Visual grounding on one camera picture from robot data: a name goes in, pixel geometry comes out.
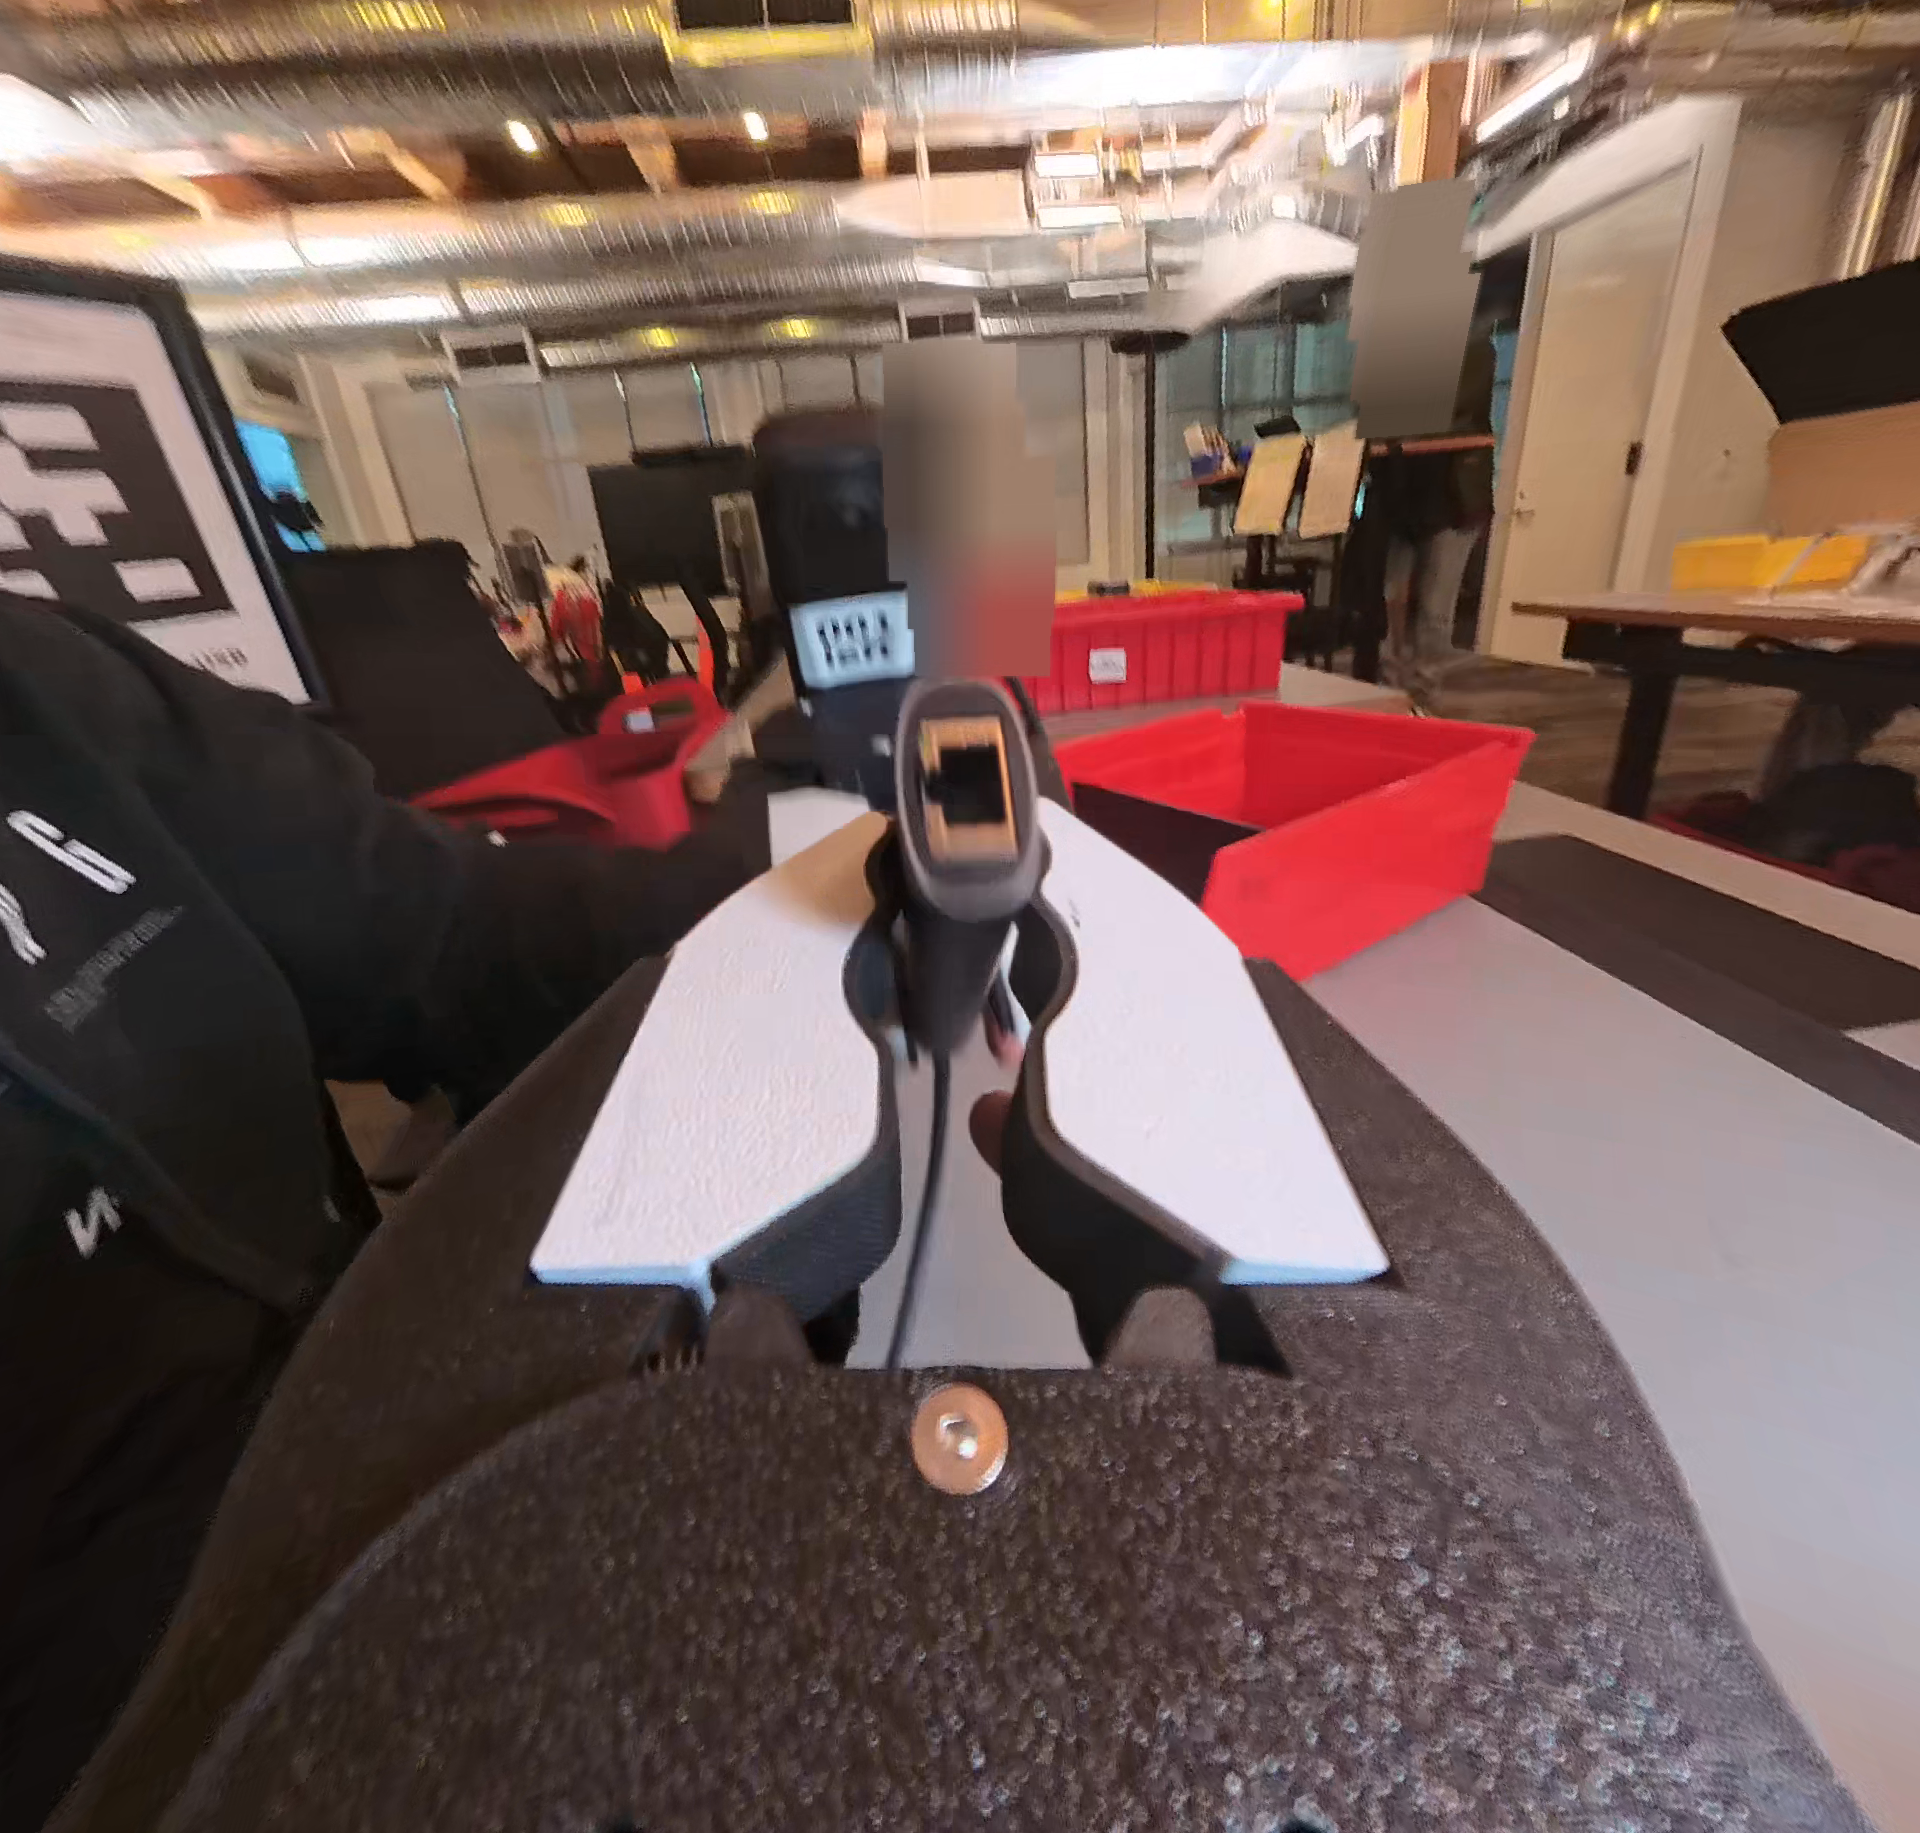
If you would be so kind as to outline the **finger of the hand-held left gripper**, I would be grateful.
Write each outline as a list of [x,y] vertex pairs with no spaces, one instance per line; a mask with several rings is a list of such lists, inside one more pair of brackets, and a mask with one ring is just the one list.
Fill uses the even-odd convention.
[[847,790],[785,790],[767,801],[771,871],[858,876],[886,838],[886,812]]

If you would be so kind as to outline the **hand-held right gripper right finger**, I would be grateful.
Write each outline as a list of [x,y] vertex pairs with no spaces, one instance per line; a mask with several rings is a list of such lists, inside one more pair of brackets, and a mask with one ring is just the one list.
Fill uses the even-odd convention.
[[1281,1375],[1260,1295],[1366,1286],[1391,1259],[1231,938],[1056,801],[1010,938],[1020,1074],[1001,1198],[1095,1366],[1148,1293],[1220,1366]]

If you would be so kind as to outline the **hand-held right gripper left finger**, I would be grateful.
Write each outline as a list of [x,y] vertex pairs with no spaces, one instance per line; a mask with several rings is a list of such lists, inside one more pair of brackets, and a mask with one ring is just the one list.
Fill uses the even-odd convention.
[[811,1323],[886,1264],[903,1160],[873,853],[858,876],[767,871],[675,948],[534,1280],[675,1290],[706,1313],[752,1289]]

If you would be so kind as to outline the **black monitor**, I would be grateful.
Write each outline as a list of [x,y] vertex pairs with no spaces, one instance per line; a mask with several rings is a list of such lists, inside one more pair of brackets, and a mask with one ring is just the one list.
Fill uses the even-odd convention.
[[726,596],[733,587],[716,501],[750,500],[752,468],[752,451],[739,446],[653,449],[592,466],[590,493],[613,582],[670,590],[691,579],[708,596]]

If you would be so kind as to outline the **red plastic crate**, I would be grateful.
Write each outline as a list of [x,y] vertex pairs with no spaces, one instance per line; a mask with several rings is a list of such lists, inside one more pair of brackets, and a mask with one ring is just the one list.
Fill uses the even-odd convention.
[[665,680],[610,701],[592,734],[422,791],[414,807],[503,843],[667,849],[691,833],[686,766],[724,723],[708,684]]

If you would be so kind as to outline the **red open-front bin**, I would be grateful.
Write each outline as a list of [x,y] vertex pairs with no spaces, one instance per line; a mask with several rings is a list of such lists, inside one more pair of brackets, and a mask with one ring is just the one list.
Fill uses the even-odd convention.
[[1535,735],[1246,701],[1060,743],[1073,812],[1307,982],[1468,899]]

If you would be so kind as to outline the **black floor lamp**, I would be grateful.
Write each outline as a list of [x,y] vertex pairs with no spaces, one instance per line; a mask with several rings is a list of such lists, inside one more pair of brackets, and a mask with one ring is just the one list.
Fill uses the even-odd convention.
[[1158,582],[1160,569],[1160,369],[1163,359],[1181,352],[1186,344],[1184,332],[1166,330],[1120,332],[1110,338],[1117,395],[1128,426],[1120,470],[1134,496],[1132,524],[1140,527],[1134,574],[1142,584]]

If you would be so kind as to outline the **long red tote white label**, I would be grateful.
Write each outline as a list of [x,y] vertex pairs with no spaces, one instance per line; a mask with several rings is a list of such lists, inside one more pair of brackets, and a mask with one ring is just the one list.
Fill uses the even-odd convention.
[[1024,688],[1043,717],[1275,694],[1303,611],[1305,598],[1285,593],[1068,598],[1055,608],[1049,667]]

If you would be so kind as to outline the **black fabric panel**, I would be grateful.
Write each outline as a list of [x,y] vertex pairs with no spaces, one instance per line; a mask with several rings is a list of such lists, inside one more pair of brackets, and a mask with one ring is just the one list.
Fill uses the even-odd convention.
[[323,723],[382,794],[411,801],[563,739],[554,700],[471,590],[464,544],[292,552],[277,571],[319,669]]

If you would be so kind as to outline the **yellow paper easel board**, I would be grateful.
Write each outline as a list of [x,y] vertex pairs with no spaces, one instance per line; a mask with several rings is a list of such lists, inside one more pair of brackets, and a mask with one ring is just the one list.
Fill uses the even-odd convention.
[[1311,451],[1299,431],[1256,439],[1246,462],[1233,531],[1238,538],[1281,536],[1294,509],[1294,493]]

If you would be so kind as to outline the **white paper easel board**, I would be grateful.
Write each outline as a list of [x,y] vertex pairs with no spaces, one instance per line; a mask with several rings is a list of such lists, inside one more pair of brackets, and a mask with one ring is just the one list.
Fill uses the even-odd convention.
[[1327,429],[1311,439],[1299,514],[1300,541],[1330,541],[1351,529],[1366,462],[1367,442],[1354,424]]

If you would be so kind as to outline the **person's black printed hoodie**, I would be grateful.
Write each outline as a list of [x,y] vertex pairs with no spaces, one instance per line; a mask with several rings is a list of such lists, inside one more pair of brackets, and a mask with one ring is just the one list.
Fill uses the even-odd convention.
[[5,1830],[157,1652],[373,1229],[323,1076],[407,1052],[460,856],[265,692],[5,608]]

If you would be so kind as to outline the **dark red backpack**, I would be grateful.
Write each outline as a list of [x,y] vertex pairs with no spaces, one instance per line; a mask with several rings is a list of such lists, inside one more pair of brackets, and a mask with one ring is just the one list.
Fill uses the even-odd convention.
[[1919,790],[1915,777],[1901,767],[1818,766],[1764,797],[1714,791],[1651,821],[1885,907],[1919,911]]

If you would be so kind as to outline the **framed black white marker sign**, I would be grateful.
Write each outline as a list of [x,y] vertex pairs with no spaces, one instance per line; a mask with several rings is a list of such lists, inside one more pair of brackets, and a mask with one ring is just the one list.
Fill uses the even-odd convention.
[[5,596],[322,710],[283,550],[180,290],[5,257]]

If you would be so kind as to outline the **yellow bin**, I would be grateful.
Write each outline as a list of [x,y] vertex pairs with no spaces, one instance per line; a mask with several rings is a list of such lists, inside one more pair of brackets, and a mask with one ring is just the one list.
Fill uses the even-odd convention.
[[1843,593],[1869,554],[1869,536],[1699,536],[1669,558],[1669,587],[1678,594],[1811,594]]

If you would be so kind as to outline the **white door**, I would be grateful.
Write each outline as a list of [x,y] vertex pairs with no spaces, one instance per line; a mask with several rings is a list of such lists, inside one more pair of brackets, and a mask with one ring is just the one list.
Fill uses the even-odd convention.
[[1550,236],[1489,635],[1505,661],[1555,667],[1563,621],[1521,604],[1605,594],[1619,578],[1695,174],[1682,166]]

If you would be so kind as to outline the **cardboard box with black flap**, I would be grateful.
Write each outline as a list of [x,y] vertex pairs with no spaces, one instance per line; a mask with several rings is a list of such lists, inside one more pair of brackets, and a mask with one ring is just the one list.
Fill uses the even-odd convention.
[[1775,418],[1770,531],[1915,520],[1919,261],[1744,306],[1723,338]]

